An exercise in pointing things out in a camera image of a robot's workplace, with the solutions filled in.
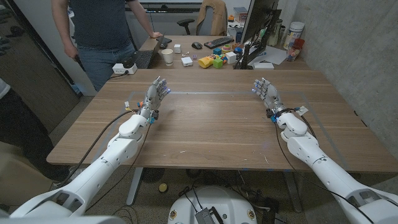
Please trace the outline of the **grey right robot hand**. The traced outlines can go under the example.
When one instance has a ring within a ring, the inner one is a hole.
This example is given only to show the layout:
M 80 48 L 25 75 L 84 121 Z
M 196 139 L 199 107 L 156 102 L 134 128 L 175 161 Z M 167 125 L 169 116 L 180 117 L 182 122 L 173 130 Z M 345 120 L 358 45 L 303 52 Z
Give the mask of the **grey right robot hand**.
M 263 101 L 268 116 L 279 117 L 282 113 L 287 111 L 279 92 L 269 80 L 265 78 L 255 80 L 252 92 L 258 95 Z

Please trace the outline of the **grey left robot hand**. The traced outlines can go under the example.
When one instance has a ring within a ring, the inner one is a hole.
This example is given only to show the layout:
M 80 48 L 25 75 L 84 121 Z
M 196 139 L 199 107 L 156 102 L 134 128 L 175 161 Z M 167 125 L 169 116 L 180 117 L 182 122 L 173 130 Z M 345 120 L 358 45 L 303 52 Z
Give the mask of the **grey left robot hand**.
M 143 104 L 139 109 L 139 115 L 149 119 L 151 114 L 159 109 L 161 101 L 170 93 L 170 89 L 167 88 L 166 84 L 166 79 L 157 77 L 154 80 L 146 91 Z

